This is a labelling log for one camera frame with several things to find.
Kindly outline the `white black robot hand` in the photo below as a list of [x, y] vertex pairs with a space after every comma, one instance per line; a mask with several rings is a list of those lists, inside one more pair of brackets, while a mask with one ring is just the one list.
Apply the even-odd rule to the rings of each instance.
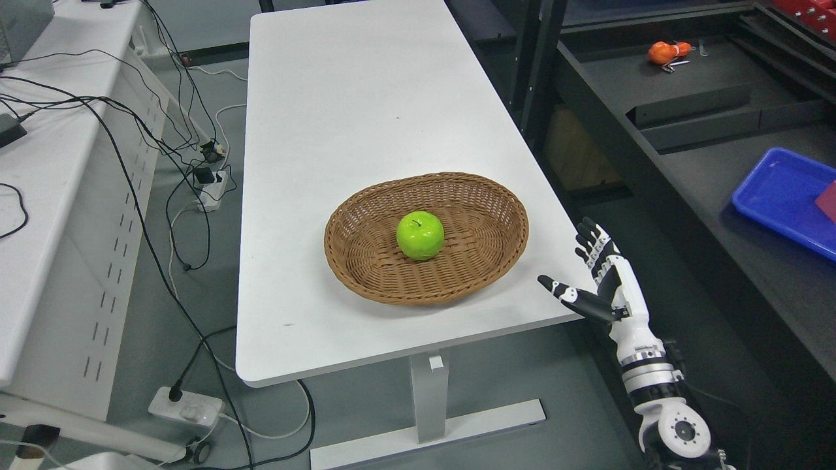
[[665, 346], [651, 331], [650, 310], [635, 271], [609, 233], [585, 217], [577, 224], [575, 239], [579, 244], [575, 252], [589, 269], [596, 291], [565, 285], [547, 275], [539, 275], [538, 283], [572, 312], [609, 325], [609, 338], [622, 366], [665, 358]]

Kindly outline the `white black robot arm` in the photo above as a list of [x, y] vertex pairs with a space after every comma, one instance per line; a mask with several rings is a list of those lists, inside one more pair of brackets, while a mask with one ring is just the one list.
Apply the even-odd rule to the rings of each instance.
[[675, 340], [644, 350], [621, 365], [633, 410], [641, 416], [637, 441], [649, 469], [733, 469], [713, 443], [707, 421], [689, 405], [684, 359]]

